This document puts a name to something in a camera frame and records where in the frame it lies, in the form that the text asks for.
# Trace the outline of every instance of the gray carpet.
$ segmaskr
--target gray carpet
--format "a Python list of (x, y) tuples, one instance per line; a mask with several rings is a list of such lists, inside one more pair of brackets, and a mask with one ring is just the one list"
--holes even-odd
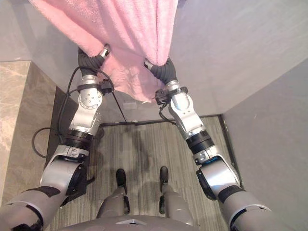
[[(203, 118), (208, 133), (229, 160), (217, 117)], [(115, 172), (127, 174), (131, 215), (161, 216), (159, 169), (169, 168), (169, 182), (188, 202), (195, 223), (202, 231), (226, 231), (218, 203), (206, 199), (196, 177), (197, 166), (177, 128), (169, 123), (106, 127), (102, 140), (95, 140), (90, 173), (96, 180), (87, 194), (60, 208), (50, 230), (94, 219), (104, 198), (116, 188)]]

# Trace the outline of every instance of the robot forearm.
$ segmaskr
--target robot forearm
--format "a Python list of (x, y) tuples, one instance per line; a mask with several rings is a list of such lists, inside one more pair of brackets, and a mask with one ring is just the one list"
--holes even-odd
[(95, 57), (88, 57), (79, 50), (78, 63), (84, 67), (81, 68), (82, 80), (78, 86), (79, 106), (64, 145), (58, 145), (44, 169), (39, 187), (22, 192), (0, 208), (4, 227), (42, 230), (52, 221), (61, 205), (86, 193), (90, 145), (101, 121), (98, 109), (104, 93), (113, 91), (112, 84), (98, 82), (95, 71), (108, 54), (108, 48)]
[(197, 177), (210, 200), (218, 200), (221, 213), (232, 231), (291, 230), (281, 224), (270, 209), (240, 187), (226, 160), (217, 153), (215, 144), (193, 108), (187, 88), (180, 87), (175, 68), (168, 58), (165, 66), (144, 65), (165, 83), (166, 90), (156, 92), (156, 101), (169, 103), (169, 112), (200, 166)]

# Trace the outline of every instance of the pink towel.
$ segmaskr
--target pink towel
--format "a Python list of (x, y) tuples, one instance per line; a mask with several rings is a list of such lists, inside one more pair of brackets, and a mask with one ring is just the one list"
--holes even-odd
[(60, 31), (89, 56), (108, 43), (103, 70), (115, 89), (139, 101), (162, 87), (144, 66), (144, 58), (165, 64), (177, 0), (30, 0)]

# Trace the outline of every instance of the wire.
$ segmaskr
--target wire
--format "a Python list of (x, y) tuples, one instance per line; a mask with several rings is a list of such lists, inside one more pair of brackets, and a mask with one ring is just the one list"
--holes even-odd
[[(68, 82), (67, 89), (66, 89), (66, 93), (65, 93), (65, 97), (64, 97), (63, 100), (62, 100), (62, 103), (61, 103), (61, 106), (60, 106), (60, 110), (59, 110), (59, 114), (58, 114), (58, 119), (57, 119), (57, 135), (58, 135), (59, 143), (60, 143), (60, 144), (63, 144), (63, 143), (64, 143), (63, 134), (62, 134), (62, 132), (61, 132), (61, 124), (62, 124), (62, 117), (63, 117), (63, 114), (64, 114), (64, 110), (65, 110), (65, 108), (66, 108), (67, 101), (68, 101), (70, 95), (71, 95), (73, 92), (77, 91), (77, 89), (70, 90), (70, 88), (71, 88), (71, 85), (72, 85), (72, 82), (73, 82), (73, 79), (74, 79), (74, 77), (75, 77), (76, 72), (77, 72), (78, 70), (80, 70), (81, 68), (82, 68), (82, 69), (89, 69), (89, 70), (92, 70), (92, 71), (97, 71), (97, 72), (103, 74), (103, 75), (105, 76), (105, 78), (107, 78), (107, 80), (111, 83), (111, 85), (112, 85), (112, 87), (113, 87), (113, 89), (114, 89), (114, 84), (113, 84), (112, 80), (110, 79), (110, 77), (109, 77), (104, 71), (102, 71), (102, 70), (100, 70), (100, 69), (91, 68), (91, 67), (88, 67), (88, 66), (78, 66), (78, 67), (76, 67), (76, 68), (74, 69), (74, 71), (73, 71), (73, 73), (72, 73), (72, 75), (71, 75), (71, 77), (70, 77), (70, 80), (69, 80), (69, 82)], [(120, 107), (120, 105), (119, 105), (119, 103), (118, 103), (118, 101), (117, 101), (117, 98), (116, 98), (116, 96), (115, 96), (115, 94), (114, 94), (113, 92), (112, 92), (112, 95), (113, 95), (113, 97), (114, 97), (114, 99), (115, 99), (115, 102), (116, 102), (116, 104), (117, 104), (117, 106), (118, 106), (118, 108), (119, 108), (119, 110), (120, 110), (120, 112), (121, 112), (121, 114), (122, 114), (122, 116), (123, 116), (125, 122), (127, 122), (126, 119), (125, 119), (125, 116), (124, 116), (124, 114), (123, 114), (123, 111), (122, 111), (122, 109), (121, 109), (121, 107)], [(37, 151), (37, 149), (35, 148), (35, 145), (34, 145), (34, 139), (35, 139), (36, 135), (37, 135), (40, 131), (45, 130), (45, 129), (51, 129), (51, 128), (41, 128), (41, 129), (37, 130), (37, 131), (34, 133), (33, 137), (32, 137), (32, 148), (33, 148), (33, 151), (34, 151), (37, 155), (39, 155), (39, 156), (41, 156), (41, 157), (43, 157), (43, 158), (46, 158), (46, 157), (43, 156), (43, 155), (41, 155), (41, 154)]]
[(53, 128), (50, 128), (50, 127), (48, 127), (48, 128), (41, 128), (41, 129), (37, 130), (37, 131), (33, 134), (33, 136), (32, 136), (32, 141), (31, 141), (32, 149), (33, 149), (33, 151), (35, 152), (35, 154), (37, 154), (38, 156), (40, 156), (40, 157), (42, 157), (42, 158), (44, 158), (44, 159), (46, 159), (46, 156), (45, 156), (45, 155), (42, 155), (41, 153), (39, 153), (39, 151), (38, 151), (38, 150), (36, 149), (36, 147), (35, 147), (34, 142), (35, 142), (35, 137), (37, 136), (37, 134), (39, 134), (39, 133), (40, 133), (41, 131), (43, 131), (43, 130), (48, 130), (48, 129), (54, 131), (54, 129), (53, 129)]
[(116, 96), (115, 96), (115, 94), (114, 94), (113, 92), (112, 92), (112, 95), (114, 96), (115, 102), (116, 102), (117, 106), (118, 106), (119, 109), (120, 109), (120, 112), (121, 112), (121, 114), (122, 114), (122, 116), (123, 116), (123, 118), (124, 118), (125, 123), (127, 123), (127, 121), (126, 121), (126, 119), (125, 119), (125, 116), (124, 116), (124, 114), (123, 114), (123, 112), (122, 112), (122, 109), (121, 109), (121, 107), (120, 107), (120, 105), (119, 105), (119, 102), (117, 101)]
[(163, 114), (163, 109), (167, 106), (168, 104), (167, 103), (164, 103), (160, 108), (159, 108), (159, 116), (166, 122), (169, 122), (173, 125), (177, 125), (176, 123), (172, 122), (171, 120), (169, 120), (167, 117), (164, 116)]

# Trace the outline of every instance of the white wall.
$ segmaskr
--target white wall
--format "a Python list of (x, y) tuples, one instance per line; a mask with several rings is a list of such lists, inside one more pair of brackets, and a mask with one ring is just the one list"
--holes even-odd
[(308, 59), (225, 115), (245, 189), (308, 230)]
[[(170, 56), (196, 111), (223, 113), (307, 58), (307, 15), (304, 1), (180, 0)], [(0, 61), (31, 59), (64, 89), (77, 46), (22, 0), (1, 1), (0, 22)], [(122, 121), (107, 101), (106, 121)], [(157, 105), (137, 105), (129, 121), (159, 118)]]

